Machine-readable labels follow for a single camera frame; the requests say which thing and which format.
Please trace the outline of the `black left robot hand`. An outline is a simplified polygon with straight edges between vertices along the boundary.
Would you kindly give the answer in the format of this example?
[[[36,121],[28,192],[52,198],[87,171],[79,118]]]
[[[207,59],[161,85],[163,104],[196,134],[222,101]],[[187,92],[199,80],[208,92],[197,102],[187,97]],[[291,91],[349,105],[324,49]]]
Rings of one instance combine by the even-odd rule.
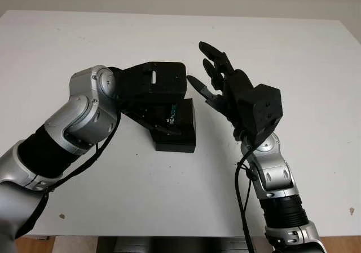
[[[119,107],[122,114],[128,116],[136,123],[164,135],[181,135],[181,129],[171,121],[177,113],[176,102],[136,102],[123,101]]]

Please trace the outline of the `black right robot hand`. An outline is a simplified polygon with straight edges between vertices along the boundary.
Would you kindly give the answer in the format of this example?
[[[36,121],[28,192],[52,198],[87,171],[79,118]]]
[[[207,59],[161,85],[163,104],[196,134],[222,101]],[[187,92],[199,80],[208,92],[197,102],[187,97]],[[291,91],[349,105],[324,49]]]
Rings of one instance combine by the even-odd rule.
[[[253,85],[244,71],[233,68],[225,52],[203,41],[199,42],[199,49],[206,56],[202,64],[212,86],[221,93],[211,93],[205,84],[192,75],[188,75],[187,80],[210,107],[231,122],[235,140],[241,141],[247,129],[240,114],[239,100],[243,93],[253,88]]]

